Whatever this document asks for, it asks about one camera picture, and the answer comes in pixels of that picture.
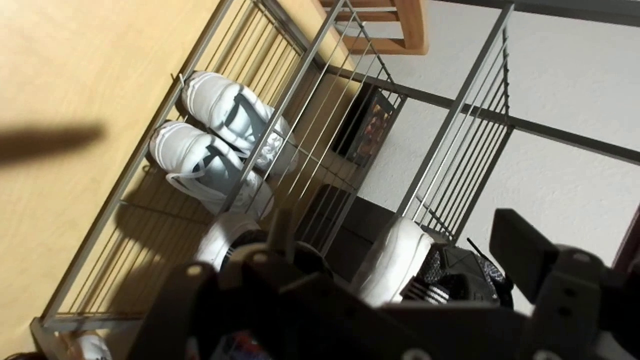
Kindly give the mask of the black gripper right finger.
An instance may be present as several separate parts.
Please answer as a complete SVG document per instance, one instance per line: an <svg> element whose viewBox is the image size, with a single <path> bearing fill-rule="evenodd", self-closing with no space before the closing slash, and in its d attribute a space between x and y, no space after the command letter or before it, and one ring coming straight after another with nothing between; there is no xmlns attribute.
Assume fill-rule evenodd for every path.
<svg viewBox="0 0 640 360"><path fill-rule="evenodd" d="M493 213L490 253L533 305L522 355L527 360L593 360L598 263L575 249L560 251L510 208Z"/></svg>

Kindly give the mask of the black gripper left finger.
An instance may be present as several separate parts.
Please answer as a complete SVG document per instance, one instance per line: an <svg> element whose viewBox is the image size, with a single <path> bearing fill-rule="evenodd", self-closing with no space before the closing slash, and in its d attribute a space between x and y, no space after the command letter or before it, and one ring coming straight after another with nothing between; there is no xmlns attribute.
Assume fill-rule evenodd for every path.
<svg viewBox="0 0 640 360"><path fill-rule="evenodd" d="M210 360L216 337L205 325L205 302L216 272L204 263L172 269L151 301L125 360Z"/></svg>

